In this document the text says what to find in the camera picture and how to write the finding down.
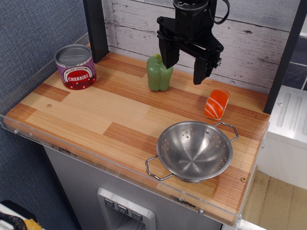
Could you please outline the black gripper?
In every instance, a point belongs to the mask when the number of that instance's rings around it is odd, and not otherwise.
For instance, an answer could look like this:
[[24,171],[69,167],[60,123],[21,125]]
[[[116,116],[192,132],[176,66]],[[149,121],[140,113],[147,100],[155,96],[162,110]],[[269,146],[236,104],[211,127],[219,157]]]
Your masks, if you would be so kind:
[[213,36],[217,1],[174,0],[175,18],[160,16],[158,38],[163,64],[171,68],[179,61],[179,51],[195,57],[193,83],[210,76],[212,69],[221,63],[223,45]]

